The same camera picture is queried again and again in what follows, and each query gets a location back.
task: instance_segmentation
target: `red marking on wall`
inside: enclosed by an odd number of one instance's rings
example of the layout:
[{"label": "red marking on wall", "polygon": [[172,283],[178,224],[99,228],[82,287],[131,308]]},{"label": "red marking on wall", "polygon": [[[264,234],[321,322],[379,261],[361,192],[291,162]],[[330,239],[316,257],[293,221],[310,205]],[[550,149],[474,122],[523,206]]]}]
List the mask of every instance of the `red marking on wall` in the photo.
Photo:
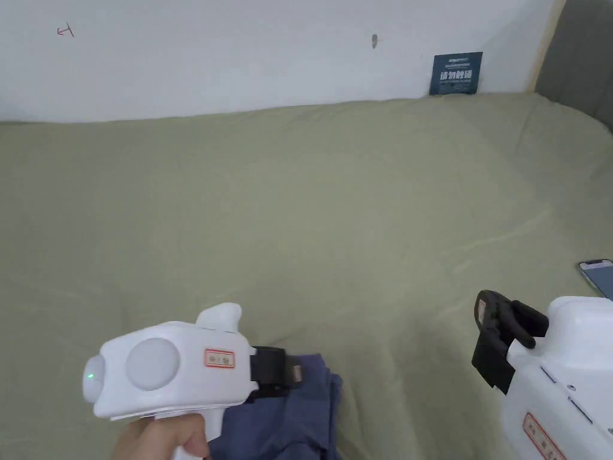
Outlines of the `red marking on wall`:
[{"label": "red marking on wall", "polygon": [[68,25],[68,23],[66,23],[66,27],[67,27],[67,29],[64,29],[64,30],[60,30],[59,27],[58,27],[58,35],[64,36],[64,32],[70,32],[72,37],[74,37],[75,34],[72,33],[72,30],[71,30],[70,26]]}]

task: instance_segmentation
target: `green bedsheet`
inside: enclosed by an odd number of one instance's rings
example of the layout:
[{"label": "green bedsheet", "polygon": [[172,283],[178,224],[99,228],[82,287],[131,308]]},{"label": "green bedsheet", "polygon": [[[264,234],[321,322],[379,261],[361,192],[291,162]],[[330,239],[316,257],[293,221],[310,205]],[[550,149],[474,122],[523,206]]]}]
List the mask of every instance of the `green bedsheet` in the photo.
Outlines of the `green bedsheet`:
[{"label": "green bedsheet", "polygon": [[592,294],[613,138],[532,94],[7,124],[0,213],[2,460],[107,459],[86,359],[224,301],[343,377],[343,458],[511,460],[473,302]]}]

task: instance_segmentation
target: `gray headboard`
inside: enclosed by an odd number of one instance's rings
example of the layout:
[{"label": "gray headboard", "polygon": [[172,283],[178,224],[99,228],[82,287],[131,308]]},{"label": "gray headboard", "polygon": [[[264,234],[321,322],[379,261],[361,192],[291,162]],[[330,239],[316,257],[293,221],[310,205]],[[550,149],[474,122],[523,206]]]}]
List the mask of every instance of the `gray headboard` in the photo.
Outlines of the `gray headboard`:
[{"label": "gray headboard", "polygon": [[613,130],[613,0],[566,0],[536,92]]}]

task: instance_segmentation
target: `blue cloth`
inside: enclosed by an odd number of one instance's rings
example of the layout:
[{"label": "blue cloth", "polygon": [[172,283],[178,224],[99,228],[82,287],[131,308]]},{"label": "blue cloth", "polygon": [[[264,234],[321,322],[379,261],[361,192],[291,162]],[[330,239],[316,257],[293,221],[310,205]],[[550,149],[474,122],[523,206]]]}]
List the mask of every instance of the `blue cloth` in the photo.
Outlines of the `blue cloth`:
[{"label": "blue cloth", "polygon": [[321,355],[299,356],[302,385],[287,397],[226,409],[213,460],[340,460],[336,415],[341,378]]}]

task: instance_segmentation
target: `black clip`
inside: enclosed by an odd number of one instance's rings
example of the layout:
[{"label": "black clip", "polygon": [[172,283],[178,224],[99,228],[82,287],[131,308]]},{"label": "black clip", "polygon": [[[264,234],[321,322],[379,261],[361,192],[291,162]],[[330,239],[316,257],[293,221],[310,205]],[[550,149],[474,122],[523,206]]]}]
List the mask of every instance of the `black clip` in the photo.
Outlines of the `black clip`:
[{"label": "black clip", "polygon": [[253,391],[247,402],[262,397],[284,397],[302,382],[302,367],[298,359],[289,356],[283,348],[254,347],[251,356],[251,380],[259,388]]},{"label": "black clip", "polygon": [[481,333],[473,354],[473,366],[491,386],[506,394],[515,369],[506,360],[516,340],[526,348],[536,346],[535,337],[544,337],[547,316],[520,301],[510,301],[495,291],[481,291],[474,303],[474,319]]}]

